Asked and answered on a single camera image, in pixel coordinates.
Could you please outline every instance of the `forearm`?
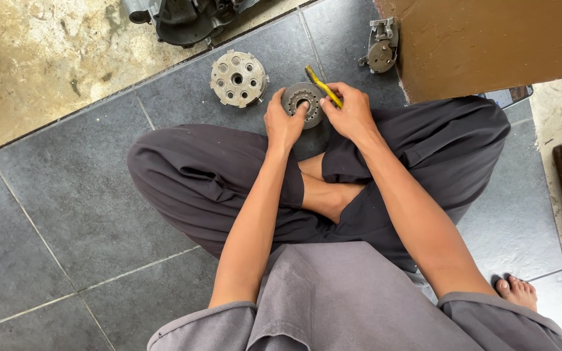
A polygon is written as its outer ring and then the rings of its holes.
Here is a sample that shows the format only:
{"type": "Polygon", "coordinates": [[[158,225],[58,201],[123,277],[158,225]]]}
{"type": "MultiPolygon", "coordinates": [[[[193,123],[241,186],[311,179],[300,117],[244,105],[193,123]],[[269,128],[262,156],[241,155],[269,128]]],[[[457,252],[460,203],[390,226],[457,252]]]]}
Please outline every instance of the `forearm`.
{"type": "Polygon", "coordinates": [[[275,230],[289,152],[267,152],[222,250],[209,307],[257,301],[275,230]]]}
{"type": "Polygon", "coordinates": [[[378,132],[356,143],[405,248],[438,297],[450,291],[495,294],[455,224],[405,169],[378,132]]]}

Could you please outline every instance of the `motorcycle part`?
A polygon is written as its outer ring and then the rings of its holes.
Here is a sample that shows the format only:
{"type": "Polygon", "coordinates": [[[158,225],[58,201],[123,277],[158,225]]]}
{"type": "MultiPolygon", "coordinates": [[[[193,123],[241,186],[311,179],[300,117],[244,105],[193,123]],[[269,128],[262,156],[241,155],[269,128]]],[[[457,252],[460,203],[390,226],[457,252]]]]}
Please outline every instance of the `motorcycle part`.
{"type": "Polygon", "coordinates": [[[122,0],[129,20],[152,23],[155,37],[189,49],[218,36],[223,27],[260,0],[122,0]]]}
{"type": "Polygon", "coordinates": [[[309,109],[305,115],[305,126],[303,129],[313,128],[322,121],[325,115],[320,108],[320,99],[325,97],[325,93],[320,88],[309,82],[300,82],[287,88],[281,96],[281,106],[285,108],[288,116],[294,116],[296,108],[303,102],[309,103],[309,109]]]}
{"type": "Polygon", "coordinates": [[[331,90],[331,88],[329,88],[326,84],[320,81],[320,79],[318,79],[318,76],[316,76],[316,73],[312,69],[311,65],[308,64],[307,67],[305,67],[305,73],[307,73],[307,76],[309,77],[309,79],[312,81],[313,84],[317,85],[319,88],[321,88],[322,90],[324,90],[324,92],[327,93],[327,95],[337,105],[338,108],[344,107],[344,103],[339,99],[339,97],[337,97],[337,95],[335,95],[335,93],[331,90]]]}
{"type": "Polygon", "coordinates": [[[209,86],[225,105],[245,108],[261,98],[270,78],[261,63],[251,53],[229,50],[212,63],[209,86]]]}
{"type": "Polygon", "coordinates": [[[394,18],[371,20],[368,54],[359,59],[359,66],[368,64],[370,72],[383,73],[394,67],[398,58],[398,27],[394,18]]]}

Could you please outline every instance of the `shirt sleeve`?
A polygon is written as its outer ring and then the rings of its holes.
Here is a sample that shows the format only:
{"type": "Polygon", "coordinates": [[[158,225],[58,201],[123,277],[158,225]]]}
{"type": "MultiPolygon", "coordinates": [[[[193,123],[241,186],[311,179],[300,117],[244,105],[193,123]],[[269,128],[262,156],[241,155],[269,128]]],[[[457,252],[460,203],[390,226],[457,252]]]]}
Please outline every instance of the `shirt sleeve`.
{"type": "Polygon", "coordinates": [[[553,320],[500,297],[451,292],[437,307],[485,351],[562,351],[562,330],[553,320]]]}
{"type": "Polygon", "coordinates": [[[257,306],[248,301],[194,312],[156,331],[147,351],[245,350],[256,313],[257,306]]]}

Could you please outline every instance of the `smartphone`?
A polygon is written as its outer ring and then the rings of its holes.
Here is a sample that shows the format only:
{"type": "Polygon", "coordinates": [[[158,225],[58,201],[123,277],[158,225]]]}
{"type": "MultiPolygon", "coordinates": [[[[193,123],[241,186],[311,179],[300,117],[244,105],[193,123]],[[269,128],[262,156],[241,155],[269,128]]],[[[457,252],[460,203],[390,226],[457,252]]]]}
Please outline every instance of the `smartphone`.
{"type": "Polygon", "coordinates": [[[505,109],[530,98],[530,95],[533,95],[533,86],[522,85],[509,89],[482,92],[477,95],[481,98],[494,100],[499,107],[505,109]]]}

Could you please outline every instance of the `hole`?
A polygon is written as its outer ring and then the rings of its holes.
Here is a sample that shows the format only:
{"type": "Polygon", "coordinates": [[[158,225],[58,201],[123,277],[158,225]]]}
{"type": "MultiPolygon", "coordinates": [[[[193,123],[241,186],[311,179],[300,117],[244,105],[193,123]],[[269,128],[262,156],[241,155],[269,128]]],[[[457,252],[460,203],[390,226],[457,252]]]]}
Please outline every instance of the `hole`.
{"type": "Polygon", "coordinates": [[[299,108],[299,106],[303,103],[306,102],[307,103],[307,109],[309,109],[309,107],[311,107],[311,104],[309,103],[309,100],[305,99],[304,97],[301,99],[298,99],[298,101],[296,101],[296,108],[299,108]]]}
{"type": "Polygon", "coordinates": [[[239,73],[234,73],[234,75],[231,76],[231,82],[236,86],[242,84],[242,75],[239,73]]]}

